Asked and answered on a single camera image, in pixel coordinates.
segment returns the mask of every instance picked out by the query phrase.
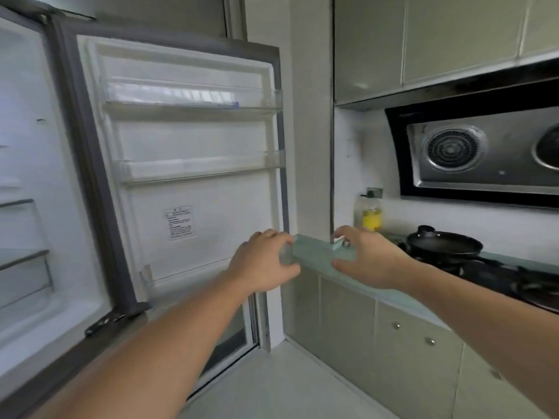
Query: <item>cabinet knob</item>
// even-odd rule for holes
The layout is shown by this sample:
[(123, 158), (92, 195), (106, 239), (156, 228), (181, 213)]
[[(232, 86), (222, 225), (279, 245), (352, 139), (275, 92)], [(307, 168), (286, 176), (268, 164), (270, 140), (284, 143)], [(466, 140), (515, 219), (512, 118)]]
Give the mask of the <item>cabinet knob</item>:
[(497, 372), (495, 369), (489, 369), (489, 373), (491, 375), (493, 375), (493, 378), (498, 379), (500, 381), (503, 380), (503, 377), (501, 376), (501, 374), (499, 372)]

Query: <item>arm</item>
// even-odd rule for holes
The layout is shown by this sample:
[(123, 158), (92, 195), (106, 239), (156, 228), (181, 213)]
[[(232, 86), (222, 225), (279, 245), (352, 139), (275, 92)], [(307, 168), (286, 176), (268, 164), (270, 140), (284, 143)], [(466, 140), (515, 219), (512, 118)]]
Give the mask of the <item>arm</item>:
[(342, 226), (353, 262), (332, 266), (366, 285), (409, 294), (448, 324), (509, 382), (559, 418), (559, 316), (423, 264), (378, 233)]
[(61, 419), (174, 419), (185, 404), (218, 338), (253, 292), (300, 273), (280, 264), (287, 233), (256, 232), (227, 271), (119, 347), (58, 406)]

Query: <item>person's left hand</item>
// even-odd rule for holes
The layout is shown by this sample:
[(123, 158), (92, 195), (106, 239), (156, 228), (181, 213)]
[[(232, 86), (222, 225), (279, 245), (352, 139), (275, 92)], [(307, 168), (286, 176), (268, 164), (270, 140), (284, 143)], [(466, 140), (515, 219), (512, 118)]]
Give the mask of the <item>person's left hand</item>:
[(287, 266), (280, 263), (283, 245), (293, 242), (293, 237), (287, 232), (273, 229), (255, 232), (248, 242), (237, 249), (227, 274), (243, 282), (249, 293), (274, 289), (301, 273), (298, 264)]

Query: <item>gas stove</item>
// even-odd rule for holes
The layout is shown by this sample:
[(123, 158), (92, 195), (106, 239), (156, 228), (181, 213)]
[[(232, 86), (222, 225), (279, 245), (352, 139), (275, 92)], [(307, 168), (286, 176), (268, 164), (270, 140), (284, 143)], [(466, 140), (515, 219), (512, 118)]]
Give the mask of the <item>gas stove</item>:
[(559, 275), (506, 265), (496, 260), (464, 260), (444, 263), (410, 250), (405, 242), (397, 244), (413, 259), (430, 264), (480, 287), (521, 300), (559, 314)]

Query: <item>green cabinet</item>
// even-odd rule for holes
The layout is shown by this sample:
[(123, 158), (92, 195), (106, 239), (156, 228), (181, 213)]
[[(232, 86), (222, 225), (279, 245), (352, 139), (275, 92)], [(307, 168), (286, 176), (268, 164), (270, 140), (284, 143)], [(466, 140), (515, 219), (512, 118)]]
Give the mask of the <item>green cabinet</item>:
[(372, 395), (375, 300), (323, 278), (320, 359)]
[(400, 88), (405, 0), (334, 0), (337, 104)]
[(528, 0), (408, 0), (404, 83), (518, 53)]
[(309, 352), (321, 348), (319, 327), (319, 275), (305, 267), (281, 287), (283, 331)]
[(521, 55), (559, 49), (559, 0), (530, 0)]
[(546, 419), (470, 347), (465, 346), (453, 419)]
[(401, 419), (450, 419), (462, 341), (383, 303), (377, 315), (373, 398)]

